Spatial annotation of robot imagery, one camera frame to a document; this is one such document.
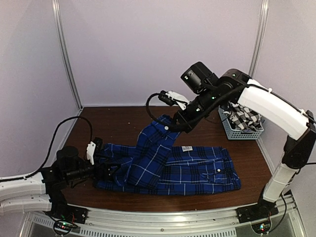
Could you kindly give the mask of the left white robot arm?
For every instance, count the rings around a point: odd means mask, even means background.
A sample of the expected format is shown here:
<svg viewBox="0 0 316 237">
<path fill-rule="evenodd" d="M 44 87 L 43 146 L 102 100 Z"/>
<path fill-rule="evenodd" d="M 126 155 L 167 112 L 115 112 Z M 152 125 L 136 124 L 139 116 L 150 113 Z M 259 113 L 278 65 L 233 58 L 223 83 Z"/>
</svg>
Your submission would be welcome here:
<svg viewBox="0 0 316 237">
<path fill-rule="evenodd" d="M 56 154 L 50 167 L 40 168 L 35 174 L 12 176 L 0 180 L 0 214 L 44 211 L 60 219 L 71 215 L 71 208 L 62 193 L 89 178 L 111 181 L 120 164 L 98 161 L 94 143 L 88 144 L 86 159 L 79 157 L 78 149 L 66 146 Z"/>
</svg>

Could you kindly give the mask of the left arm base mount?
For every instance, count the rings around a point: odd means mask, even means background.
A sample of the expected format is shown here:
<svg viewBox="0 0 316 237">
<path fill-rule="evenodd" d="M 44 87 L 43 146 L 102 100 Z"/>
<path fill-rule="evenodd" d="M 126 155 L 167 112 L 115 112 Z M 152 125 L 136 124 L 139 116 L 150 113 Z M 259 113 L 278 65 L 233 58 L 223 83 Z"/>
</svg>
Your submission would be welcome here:
<svg viewBox="0 0 316 237">
<path fill-rule="evenodd" d="M 45 213 L 50 217 L 85 224 L 88 210 L 83 207 L 69 205 L 61 191 L 49 194 L 49 201 L 51 209 Z"/>
</svg>

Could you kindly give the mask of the blue plaid long sleeve shirt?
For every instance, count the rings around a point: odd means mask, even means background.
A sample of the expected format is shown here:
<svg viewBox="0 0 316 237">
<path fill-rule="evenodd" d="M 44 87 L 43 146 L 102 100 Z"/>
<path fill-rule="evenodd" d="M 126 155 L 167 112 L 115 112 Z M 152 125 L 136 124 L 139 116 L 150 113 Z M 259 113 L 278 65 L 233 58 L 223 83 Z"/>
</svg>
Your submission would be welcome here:
<svg viewBox="0 0 316 237">
<path fill-rule="evenodd" d="M 241 189 L 232 158 L 222 147 L 175 146 L 169 115 L 161 115 L 138 135 L 135 146 L 107 143 L 100 161 L 120 164 L 114 181 L 94 181 L 107 191 L 151 195 L 211 195 Z"/>
</svg>

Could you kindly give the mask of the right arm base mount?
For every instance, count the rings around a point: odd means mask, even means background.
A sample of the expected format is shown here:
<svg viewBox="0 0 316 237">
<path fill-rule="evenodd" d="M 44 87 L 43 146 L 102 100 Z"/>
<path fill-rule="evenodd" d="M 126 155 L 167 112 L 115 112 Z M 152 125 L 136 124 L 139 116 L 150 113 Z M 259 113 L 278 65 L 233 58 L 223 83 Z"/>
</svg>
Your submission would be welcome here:
<svg viewBox="0 0 316 237">
<path fill-rule="evenodd" d="M 260 198 L 256 204 L 237 208 L 236 213 L 241 224 L 277 215 L 279 211 L 276 202 L 269 202 Z"/>
</svg>

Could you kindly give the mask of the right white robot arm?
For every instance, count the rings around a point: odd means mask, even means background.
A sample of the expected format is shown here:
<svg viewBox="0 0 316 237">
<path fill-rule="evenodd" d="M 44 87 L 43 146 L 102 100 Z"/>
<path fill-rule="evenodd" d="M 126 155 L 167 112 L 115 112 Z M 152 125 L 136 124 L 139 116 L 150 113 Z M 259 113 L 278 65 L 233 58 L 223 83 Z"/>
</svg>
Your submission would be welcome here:
<svg viewBox="0 0 316 237">
<path fill-rule="evenodd" d="M 181 109 L 176 116 L 179 123 L 176 128 L 190 132 L 215 107 L 231 101 L 257 112 L 288 134 L 283 157 L 265 185 L 260 202 L 253 207 L 256 217 L 265 217 L 295 173 L 308 163 L 316 142 L 313 114 L 296 108 L 238 69 L 229 69 L 217 77 L 202 62 L 197 62 L 181 79 L 197 96 L 189 101 L 177 92 L 167 92 L 168 98 Z"/>
</svg>

